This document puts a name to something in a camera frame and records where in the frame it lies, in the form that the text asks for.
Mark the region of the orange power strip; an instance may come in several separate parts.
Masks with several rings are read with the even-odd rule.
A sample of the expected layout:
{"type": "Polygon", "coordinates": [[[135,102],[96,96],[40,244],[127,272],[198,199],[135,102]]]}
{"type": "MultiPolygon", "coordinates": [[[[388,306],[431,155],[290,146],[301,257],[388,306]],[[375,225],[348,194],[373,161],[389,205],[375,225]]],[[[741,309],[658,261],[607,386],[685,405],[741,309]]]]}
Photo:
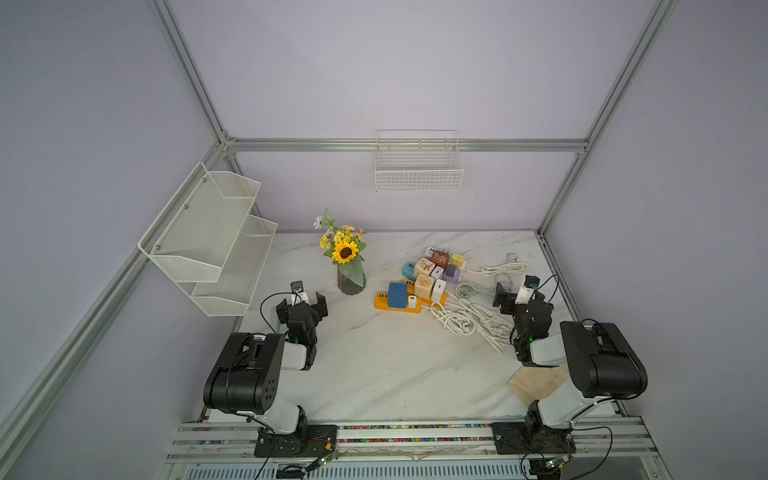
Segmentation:
{"type": "Polygon", "coordinates": [[[374,299],[374,308],[377,310],[383,310],[383,311],[392,311],[392,312],[399,312],[399,313],[409,313],[409,314],[420,314],[423,309],[423,302],[422,299],[419,298],[419,305],[416,309],[408,309],[405,310],[395,310],[390,309],[387,307],[387,293],[385,292],[379,292],[376,294],[374,299]]]}
{"type": "Polygon", "coordinates": [[[420,275],[416,280],[404,280],[403,283],[407,286],[409,295],[420,298],[427,305],[431,305],[435,301],[444,305],[447,300],[447,282],[444,280],[420,275]]]}

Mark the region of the blue cube plug adapter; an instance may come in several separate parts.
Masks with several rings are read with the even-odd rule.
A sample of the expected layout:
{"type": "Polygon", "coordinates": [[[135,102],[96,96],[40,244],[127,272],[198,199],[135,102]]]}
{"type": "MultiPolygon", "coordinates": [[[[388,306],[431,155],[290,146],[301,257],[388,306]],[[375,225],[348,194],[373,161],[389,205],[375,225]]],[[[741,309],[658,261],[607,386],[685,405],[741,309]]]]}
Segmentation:
{"type": "Polygon", "coordinates": [[[405,310],[408,307],[408,286],[403,282],[391,282],[387,292],[387,307],[405,310]]]}

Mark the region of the white charger plug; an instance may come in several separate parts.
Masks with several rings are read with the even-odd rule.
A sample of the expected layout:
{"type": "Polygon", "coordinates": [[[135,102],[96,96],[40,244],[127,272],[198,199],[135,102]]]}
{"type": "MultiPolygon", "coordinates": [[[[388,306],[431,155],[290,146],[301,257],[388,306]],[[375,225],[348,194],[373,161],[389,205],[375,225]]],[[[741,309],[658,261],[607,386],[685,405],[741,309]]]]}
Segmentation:
{"type": "Polygon", "coordinates": [[[441,304],[445,293],[447,282],[442,279],[435,279],[431,292],[431,301],[441,304]]]}

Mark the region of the beige cube plug adapter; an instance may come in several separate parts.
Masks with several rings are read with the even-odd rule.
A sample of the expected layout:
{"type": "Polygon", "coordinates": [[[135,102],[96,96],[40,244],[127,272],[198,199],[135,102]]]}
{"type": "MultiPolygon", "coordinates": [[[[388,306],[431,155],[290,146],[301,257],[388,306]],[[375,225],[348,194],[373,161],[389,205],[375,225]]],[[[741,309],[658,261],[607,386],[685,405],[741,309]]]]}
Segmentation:
{"type": "Polygon", "coordinates": [[[434,280],[435,278],[432,276],[420,275],[419,277],[416,277],[414,280],[414,295],[425,300],[430,300],[434,280]]]}

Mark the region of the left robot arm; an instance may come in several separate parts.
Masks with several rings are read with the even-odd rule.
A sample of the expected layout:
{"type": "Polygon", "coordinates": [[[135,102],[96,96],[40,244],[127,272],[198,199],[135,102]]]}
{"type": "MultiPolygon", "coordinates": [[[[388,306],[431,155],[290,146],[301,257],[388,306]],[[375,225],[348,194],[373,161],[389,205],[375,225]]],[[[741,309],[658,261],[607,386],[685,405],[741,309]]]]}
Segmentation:
{"type": "Polygon", "coordinates": [[[328,315],[326,298],[310,303],[294,289],[293,299],[276,307],[285,333],[236,332],[229,336],[204,386],[208,409],[243,417],[268,432],[292,435],[306,423],[302,407],[278,395],[284,371],[308,371],[317,355],[317,327],[328,315]]]}

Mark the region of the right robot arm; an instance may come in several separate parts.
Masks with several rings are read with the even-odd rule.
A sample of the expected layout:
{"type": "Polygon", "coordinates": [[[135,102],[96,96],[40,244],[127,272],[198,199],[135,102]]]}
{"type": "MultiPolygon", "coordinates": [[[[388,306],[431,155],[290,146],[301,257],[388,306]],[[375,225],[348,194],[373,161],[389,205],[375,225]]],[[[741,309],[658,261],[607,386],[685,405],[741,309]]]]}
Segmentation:
{"type": "Polygon", "coordinates": [[[550,332],[554,305],[540,292],[537,277],[527,276],[515,293],[497,283],[493,305],[513,319],[509,341],[522,366],[568,371],[563,385],[529,405],[523,421],[527,436],[564,433],[595,406],[634,399],[646,390],[647,371],[617,325],[563,321],[557,334],[550,332]]]}

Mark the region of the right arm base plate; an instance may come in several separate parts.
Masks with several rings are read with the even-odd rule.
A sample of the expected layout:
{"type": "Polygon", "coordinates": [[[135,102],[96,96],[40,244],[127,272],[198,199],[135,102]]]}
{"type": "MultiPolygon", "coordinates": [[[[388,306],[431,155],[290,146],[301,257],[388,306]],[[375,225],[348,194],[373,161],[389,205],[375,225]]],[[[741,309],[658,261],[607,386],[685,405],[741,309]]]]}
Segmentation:
{"type": "Polygon", "coordinates": [[[495,422],[491,424],[491,430],[499,455],[554,455],[576,451],[570,430],[531,427],[523,422],[495,422]]]}

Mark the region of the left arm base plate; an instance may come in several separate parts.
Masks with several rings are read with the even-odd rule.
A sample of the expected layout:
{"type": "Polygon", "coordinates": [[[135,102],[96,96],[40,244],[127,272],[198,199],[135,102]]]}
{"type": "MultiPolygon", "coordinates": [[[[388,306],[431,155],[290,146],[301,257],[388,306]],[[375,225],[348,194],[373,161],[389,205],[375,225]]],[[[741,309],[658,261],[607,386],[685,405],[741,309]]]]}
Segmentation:
{"type": "Polygon", "coordinates": [[[315,458],[331,452],[339,427],[331,424],[299,425],[294,433],[276,434],[262,427],[253,454],[256,458],[315,458]]]}

